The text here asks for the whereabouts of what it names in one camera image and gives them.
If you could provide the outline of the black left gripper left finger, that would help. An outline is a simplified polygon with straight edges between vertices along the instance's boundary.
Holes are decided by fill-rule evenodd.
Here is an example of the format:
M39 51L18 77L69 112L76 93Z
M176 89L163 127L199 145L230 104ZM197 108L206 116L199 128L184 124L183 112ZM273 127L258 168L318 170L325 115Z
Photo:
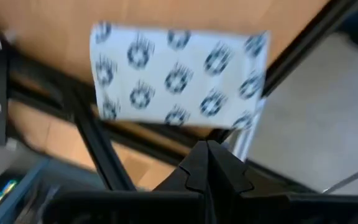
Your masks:
M161 199L210 199L208 145L198 141L178 167L154 189Z

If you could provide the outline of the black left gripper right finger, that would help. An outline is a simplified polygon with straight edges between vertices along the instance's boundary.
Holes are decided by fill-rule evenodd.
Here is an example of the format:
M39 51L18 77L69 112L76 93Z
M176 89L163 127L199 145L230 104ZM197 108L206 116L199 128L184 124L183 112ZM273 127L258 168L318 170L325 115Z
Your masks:
M236 198L250 192L254 185L245 176L247 166L216 141L209 141L212 162L212 178L219 194L224 198Z

